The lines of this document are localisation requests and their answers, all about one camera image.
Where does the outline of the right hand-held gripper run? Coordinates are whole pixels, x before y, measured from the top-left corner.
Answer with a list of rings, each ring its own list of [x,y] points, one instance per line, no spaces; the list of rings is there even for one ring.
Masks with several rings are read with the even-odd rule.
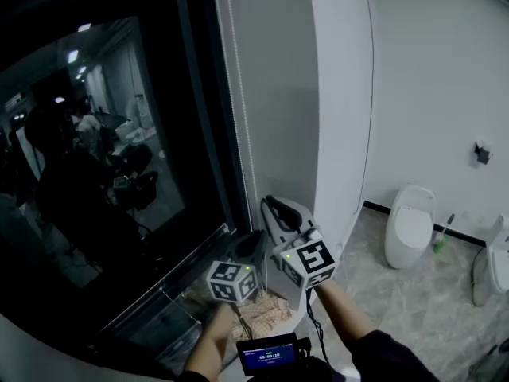
[[[288,198],[267,195],[261,201],[266,230],[277,246],[273,254],[282,271],[302,290],[330,279],[338,262],[311,212]]]

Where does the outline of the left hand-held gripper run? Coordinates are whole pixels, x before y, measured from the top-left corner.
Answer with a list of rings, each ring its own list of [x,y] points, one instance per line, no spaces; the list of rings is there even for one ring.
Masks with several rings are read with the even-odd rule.
[[[255,230],[236,239],[228,249],[233,260],[250,260],[261,263],[266,251],[265,230]],[[255,266],[215,260],[209,267],[206,283],[215,300],[244,304],[258,293],[258,276]]]

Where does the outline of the person's left forearm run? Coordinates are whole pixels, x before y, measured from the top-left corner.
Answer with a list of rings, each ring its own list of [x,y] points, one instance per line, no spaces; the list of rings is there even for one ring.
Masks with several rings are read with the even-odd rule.
[[[188,357],[184,367],[185,372],[200,374],[208,382],[217,381],[234,316],[235,312],[229,304],[226,302],[219,304],[212,320],[205,327]]]

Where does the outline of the person's right forearm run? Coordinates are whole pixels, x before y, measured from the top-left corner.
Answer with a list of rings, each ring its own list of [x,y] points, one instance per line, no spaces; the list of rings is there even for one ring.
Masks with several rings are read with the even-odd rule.
[[[314,287],[332,325],[347,349],[359,339],[375,331],[371,319],[332,280]]]

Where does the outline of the beige woven mesh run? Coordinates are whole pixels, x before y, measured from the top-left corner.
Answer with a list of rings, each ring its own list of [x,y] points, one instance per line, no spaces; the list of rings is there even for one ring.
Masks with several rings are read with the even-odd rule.
[[[186,302],[191,302],[199,309],[202,317],[209,319],[220,304],[212,298],[203,279],[198,279],[184,292]],[[292,313],[289,303],[284,298],[267,293],[258,288],[253,298],[237,304],[242,319],[251,328],[253,338],[269,337],[276,325],[290,320]]]

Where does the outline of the green toilet brush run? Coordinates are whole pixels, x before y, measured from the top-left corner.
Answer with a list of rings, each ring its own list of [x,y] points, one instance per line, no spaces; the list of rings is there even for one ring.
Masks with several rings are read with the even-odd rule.
[[[438,254],[447,244],[447,237],[445,233],[449,228],[450,224],[454,221],[455,217],[456,215],[452,213],[447,219],[445,226],[441,230],[436,231],[433,238],[433,252],[435,254]]]

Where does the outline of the dark framed window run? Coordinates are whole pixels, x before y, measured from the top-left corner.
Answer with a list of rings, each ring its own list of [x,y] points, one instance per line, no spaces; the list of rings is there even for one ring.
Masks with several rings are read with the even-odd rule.
[[[153,361],[250,227],[215,0],[0,0],[0,314]]]

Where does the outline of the person's dark long-sleeved top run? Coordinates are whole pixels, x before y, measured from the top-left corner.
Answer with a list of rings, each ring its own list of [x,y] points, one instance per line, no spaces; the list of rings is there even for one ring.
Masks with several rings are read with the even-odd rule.
[[[349,346],[361,382],[439,382],[405,345],[374,330]],[[286,375],[253,376],[246,382],[346,382],[343,374],[310,357],[308,366]]]

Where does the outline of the white toilet with tank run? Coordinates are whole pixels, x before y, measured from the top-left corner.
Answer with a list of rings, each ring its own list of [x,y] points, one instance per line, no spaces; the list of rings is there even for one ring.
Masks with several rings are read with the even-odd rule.
[[[509,291],[509,215],[498,216],[485,243],[486,247],[472,262],[472,302],[475,306],[483,306],[492,295]]]

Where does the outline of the black recorder with screen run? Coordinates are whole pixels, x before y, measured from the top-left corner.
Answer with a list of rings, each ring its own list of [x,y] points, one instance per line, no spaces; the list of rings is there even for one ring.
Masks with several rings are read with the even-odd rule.
[[[305,369],[311,342],[286,333],[239,341],[236,348],[246,376],[288,376]]]

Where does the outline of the black wall bracket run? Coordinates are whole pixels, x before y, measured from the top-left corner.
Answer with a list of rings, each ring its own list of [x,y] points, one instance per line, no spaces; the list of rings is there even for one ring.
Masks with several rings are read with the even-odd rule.
[[[477,140],[473,147],[474,162],[486,166],[492,158],[492,146],[483,140]]]

